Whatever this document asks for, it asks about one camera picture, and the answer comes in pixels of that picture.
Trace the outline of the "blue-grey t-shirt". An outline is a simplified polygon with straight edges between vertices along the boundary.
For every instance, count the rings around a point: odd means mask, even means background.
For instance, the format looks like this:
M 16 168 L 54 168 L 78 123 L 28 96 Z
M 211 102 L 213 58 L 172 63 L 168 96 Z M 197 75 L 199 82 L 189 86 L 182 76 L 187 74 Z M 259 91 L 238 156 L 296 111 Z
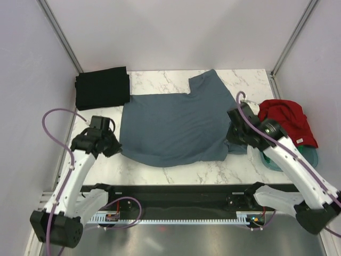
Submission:
M 236 101 L 215 70 L 189 78 L 190 93 L 133 95 L 123 107 L 122 154 L 154 167 L 224 161 L 246 146 L 226 139 Z

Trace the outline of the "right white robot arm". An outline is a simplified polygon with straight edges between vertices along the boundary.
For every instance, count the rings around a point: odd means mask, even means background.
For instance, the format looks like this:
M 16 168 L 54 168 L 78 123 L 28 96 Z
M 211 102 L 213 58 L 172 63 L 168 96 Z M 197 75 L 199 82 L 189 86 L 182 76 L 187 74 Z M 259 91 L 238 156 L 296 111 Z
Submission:
M 278 122 L 260 121 L 245 102 L 229 110 L 228 116 L 227 140 L 263 152 L 297 188 L 296 192 L 285 192 L 256 182 L 246 190 L 245 206 L 250 210 L 270 207 L 288 214 L 310 234 L 325 229 L 340 214 L 340 191 L 318 174 Z

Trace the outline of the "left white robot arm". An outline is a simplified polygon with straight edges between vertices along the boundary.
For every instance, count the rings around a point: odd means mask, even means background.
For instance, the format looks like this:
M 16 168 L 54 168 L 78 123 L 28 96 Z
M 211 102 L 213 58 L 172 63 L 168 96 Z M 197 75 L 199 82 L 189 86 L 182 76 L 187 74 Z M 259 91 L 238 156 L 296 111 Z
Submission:
M 33 211 L 30 216 L 40 242 L 74 248 L 96 211 L 101 207 L 111 210 L 116 206 L 116 195 L 106 191 L 104 185 L 96 185 L 85 199 L 78 201 L 84 180 L 98 156 L 111 157 L 121 152 L 114 131 L 111 118 L 92 116 L 89 127 L 73 138 L 69 148 L 69 169 L 61 176 L 43 209 Z

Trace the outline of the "folded black t-shirt stack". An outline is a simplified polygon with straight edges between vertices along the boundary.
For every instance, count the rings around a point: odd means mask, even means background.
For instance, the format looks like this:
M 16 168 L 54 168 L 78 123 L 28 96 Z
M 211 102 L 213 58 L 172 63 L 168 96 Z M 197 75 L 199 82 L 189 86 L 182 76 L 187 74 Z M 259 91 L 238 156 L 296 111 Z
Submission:
M 79 111 L 119 107 L 130 102 L 130 77 L 125 66 L 80 73 L 75 89 Z

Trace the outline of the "green t-shirt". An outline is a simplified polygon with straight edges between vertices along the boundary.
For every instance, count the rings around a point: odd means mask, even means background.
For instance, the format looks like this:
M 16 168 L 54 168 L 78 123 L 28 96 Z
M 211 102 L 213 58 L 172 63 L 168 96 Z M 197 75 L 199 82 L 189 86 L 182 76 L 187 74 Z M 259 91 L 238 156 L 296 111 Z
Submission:
M 266 163 L 270 164 L 270 161 L 271 161 L 271 159 L 270 159 L 270 158 L 268 158 L 268 157 L 264 157 L 264 158 L 263 158 L 263 160 L 264 160 Z

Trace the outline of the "red t-shirt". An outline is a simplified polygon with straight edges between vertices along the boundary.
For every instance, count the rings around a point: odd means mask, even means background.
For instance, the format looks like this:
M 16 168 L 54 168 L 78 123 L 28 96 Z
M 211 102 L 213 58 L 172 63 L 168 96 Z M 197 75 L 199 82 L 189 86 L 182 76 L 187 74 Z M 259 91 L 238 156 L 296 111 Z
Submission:
M 259 105 L 258 118 L 273 119 L 287 132 L 296 147 L 318 148 L 302 106 L 291 100 L 271 99 Z

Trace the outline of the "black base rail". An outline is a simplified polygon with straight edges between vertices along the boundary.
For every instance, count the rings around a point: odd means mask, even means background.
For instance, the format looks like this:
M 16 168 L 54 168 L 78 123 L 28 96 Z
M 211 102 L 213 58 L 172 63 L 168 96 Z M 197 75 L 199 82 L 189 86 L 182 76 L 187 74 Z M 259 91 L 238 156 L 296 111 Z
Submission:
M 262 211 L 251 198 L 253 185 L 122 185 L 97 183 L 82 192 L 101 188 L 109 193 L 109 210 L 119 210 L 120 219 L 209 220 L 232 219 L 238 211 Z

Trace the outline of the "aluminium front frame profile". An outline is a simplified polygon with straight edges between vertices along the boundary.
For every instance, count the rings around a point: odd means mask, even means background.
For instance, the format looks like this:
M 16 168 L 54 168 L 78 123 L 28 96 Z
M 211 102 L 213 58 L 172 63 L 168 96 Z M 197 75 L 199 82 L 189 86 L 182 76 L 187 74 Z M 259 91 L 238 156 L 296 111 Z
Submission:
M 42 196 L 40 198 L 40 202 L 39 202 L 39 206 L 38 206 L 38 210 L 43 210 L 46 208 L 50 209 L 53 205 L 53 203 L 56 202 L 56 196 L 58 193 L 56 192 L 43 192 Z

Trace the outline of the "left aluminium frame post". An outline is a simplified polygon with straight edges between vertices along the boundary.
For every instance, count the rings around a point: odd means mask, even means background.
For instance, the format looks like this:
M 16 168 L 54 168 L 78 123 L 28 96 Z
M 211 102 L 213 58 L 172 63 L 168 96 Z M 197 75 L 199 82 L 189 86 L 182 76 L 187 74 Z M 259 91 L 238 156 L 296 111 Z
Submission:
M 83 68 L 81 67 L 71 45 L 69 44 L 61 26 L 59 25 L 55 15 L 53 14 L 52 9 L 50 8 L 48 2 L 46 0 L 37 0 L 37 3 L 39 4 L 40 8 L 44 12 L 45 16 L 47 17 L 50 25 L 52 26 L 58 40 L 62 44 L 64 50 L 66 51 L 69 59 L 71 60 L 73 66 L 77 70 L 78 73 L 83 72 Z

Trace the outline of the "aluminium frame post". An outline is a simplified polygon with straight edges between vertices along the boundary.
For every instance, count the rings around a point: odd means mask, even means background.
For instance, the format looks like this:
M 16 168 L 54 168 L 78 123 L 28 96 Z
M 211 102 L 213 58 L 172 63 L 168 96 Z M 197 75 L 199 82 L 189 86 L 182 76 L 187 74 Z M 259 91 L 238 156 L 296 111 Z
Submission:
M 45 16 L 47 17 L 50 25 L 52 26 L 58 40 L 62 44 L 64 50 L 66 51 L 69 59 L 71 60 L 73 66 L 77 70 L 78 73 L 83 72 L 83 68 L 81 67 L 71 45 L 69 44 L 61 26 L 59 25 L 55 15 L 53 14 L 52 9 L 50 8 L 48 2 L 46 0 L 37 0 L 37 3 L 39 4 L 40 8 L 44 12 Z
M 286 57 L 288 56 L 291 48 L 294 46 L 295 42 L 297 41 L 299 35 L 303 31 L 305 25 L 307 24 L 310 16 L 314 12 L 314 10 L 315 10 L 316 6 L 319 4 L 319 2 L 320 2 L 319 0 L 310 0 L 308 2 L 308 5 L 304 9 L 297 25 L 295 26 L 293 32 L 291 33 L 291 35 L 290 35 L 287 43 L 285 44 L 279 58 L 277 59 L 274 67 L 270 71 L 270 74 L 272 75 L 272 77 L 274 77 L 278 73 L 278 71 L 281 68 L 282 64 L 284 63 Z

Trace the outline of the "right aluminium frame post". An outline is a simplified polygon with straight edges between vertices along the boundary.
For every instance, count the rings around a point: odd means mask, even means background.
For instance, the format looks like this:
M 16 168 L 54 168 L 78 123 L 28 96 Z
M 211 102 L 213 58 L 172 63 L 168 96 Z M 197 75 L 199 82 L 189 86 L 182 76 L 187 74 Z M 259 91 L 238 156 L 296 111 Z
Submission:
M 285 44 L 279 58 L 277 59 L 274 67 L 270 71 L 270 74 L 272 75 L 272 77 L 274 77 L 278 73 L 278 71 L 281 68 L 282 64 L 284 63 L 286 57 L 288 56 L 291 48 L 294 46 L 295 42 L 297 41 L 299 35 L 303 31 L 305 25 L 307 24 L 310 16 L 314 12 L 314 10 L 315 10 L 316 6 L 319 4 L 319 2 L 320 2 L 319 0 L 310 0 L 308 2 L 308 5 L 304 9 L 297 25 L 295 26 L 293 32 L 291 33 L 291 35 L 290 35 L 287 43 Z

